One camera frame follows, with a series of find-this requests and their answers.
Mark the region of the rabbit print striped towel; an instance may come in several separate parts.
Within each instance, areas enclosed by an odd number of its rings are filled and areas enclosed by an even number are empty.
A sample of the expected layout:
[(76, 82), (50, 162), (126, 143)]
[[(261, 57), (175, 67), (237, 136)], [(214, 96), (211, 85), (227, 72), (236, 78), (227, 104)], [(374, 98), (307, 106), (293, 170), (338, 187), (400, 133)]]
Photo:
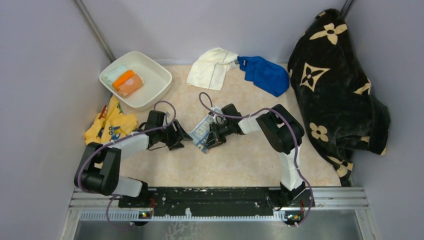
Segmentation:
[(209, 150), (206, 148), (207, 138), (210, 133), (210, 124), (215, 122), (216, 115), (210, 111), (194, 128), (188, 133), (192, 143), (204, 154)]

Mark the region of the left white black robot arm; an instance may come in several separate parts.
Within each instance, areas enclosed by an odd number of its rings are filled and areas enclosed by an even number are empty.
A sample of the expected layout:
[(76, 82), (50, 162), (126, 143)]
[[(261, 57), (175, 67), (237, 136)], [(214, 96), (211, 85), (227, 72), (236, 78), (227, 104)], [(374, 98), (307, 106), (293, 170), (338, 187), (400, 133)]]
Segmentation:
[(147, 183), (122, 176), (121, 161), (157, 143), (164, 143), (170, 151), (181, 149), (183, 141), (192, 141), (192, 137), (177, 120), (149, 120), (122, 139), (89, 143), (75, 173), (74, 185), (85, 193), (130, 197), (136, 206), (144, 207), (150, 200), (150, 193), (144, 190)]

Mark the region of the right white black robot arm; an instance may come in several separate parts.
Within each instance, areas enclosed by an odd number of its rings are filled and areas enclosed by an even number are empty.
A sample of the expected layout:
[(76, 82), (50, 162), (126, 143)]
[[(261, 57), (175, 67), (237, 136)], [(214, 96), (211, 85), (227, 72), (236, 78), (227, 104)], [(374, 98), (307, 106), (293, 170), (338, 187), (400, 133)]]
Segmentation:
[(305, 131), (302, 125), (281, 105), (277, 104), (271, 111), (241, 119), (241, 113), (230, 103), (221, 109), (209, 124), (209, 134), (205, 148), (211, 149), (227, 142), (232, 134), (246, 135), (261, 131), (271, 147), (279, 153), (282, 166), (280, 181), (281, 199), (287, 206), (295, 206), (306, 189), (298, 168), (300, 164), (300, 145)]

